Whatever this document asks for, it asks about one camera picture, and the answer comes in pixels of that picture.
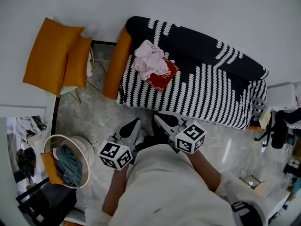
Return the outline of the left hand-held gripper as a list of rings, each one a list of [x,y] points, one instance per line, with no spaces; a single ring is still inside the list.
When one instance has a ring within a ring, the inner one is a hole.
[[[103,141],[98,156],[105,166],[122,170],[128,164],[133,164],[137,155],[135,148],[140,136],[142,122],[135,118],[117,126],[113,134]]]

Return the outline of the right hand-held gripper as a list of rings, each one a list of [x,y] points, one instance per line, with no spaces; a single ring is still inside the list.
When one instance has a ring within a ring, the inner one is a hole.
[[[155,112],[154,121],[168,137],[168,144],[179,153],[193,154],[203,144],[206,130],[195,120],[174,112]]]

